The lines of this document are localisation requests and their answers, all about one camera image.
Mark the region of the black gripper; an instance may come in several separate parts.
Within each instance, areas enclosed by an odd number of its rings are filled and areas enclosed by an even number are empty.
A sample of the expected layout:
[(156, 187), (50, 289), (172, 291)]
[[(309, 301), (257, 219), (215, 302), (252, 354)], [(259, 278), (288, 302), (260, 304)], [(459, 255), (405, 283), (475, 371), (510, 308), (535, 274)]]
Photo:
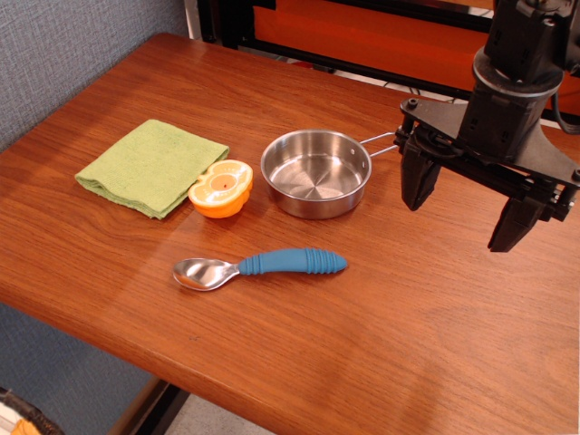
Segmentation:
[(465, 106), (418, 98), (401, 104), (401, 197), (409, 210), (419, 209), (441, 168), (501, 193), (507, 203), (488, 249), (507, 253), (538, 220), (566, 219), (579, 190), (577, 165), (540, 126), (564, 75), (512, 78), (488, 61), (476, 61), (473, 74), (475, 88)]

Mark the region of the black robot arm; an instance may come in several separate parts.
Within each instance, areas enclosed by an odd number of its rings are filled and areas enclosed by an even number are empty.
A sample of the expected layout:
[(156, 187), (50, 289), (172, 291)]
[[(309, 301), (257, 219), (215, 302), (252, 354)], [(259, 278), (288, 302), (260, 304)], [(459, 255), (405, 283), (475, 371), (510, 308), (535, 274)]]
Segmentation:
[(488, 247), (507, 252), (537, 222), (564, 220), (579, 189), (578, 165), (541, 128), (565, 76), (579, 72), (579, 4), (498, 2), (472, 72), (466, 106), (401, 104), (401, 195), (420, 208), (444, 168), (495, 190), (507, 203)]

